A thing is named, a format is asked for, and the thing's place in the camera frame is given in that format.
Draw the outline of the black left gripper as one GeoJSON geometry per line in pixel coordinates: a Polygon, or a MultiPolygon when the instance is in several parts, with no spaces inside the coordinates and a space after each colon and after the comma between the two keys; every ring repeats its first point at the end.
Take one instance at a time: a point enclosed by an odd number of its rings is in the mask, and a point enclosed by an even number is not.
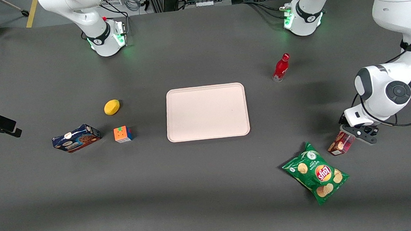
{"type": "Polygon", "coordinates": [[[378,134],[378,127],[373,125],[359,125],[348,126],[347,119],[340,119],[340,131],[348,135],[352,135],[354,138],[365,137],[366,143],[374,145],[377,143],[376,135],[378,134]]]}

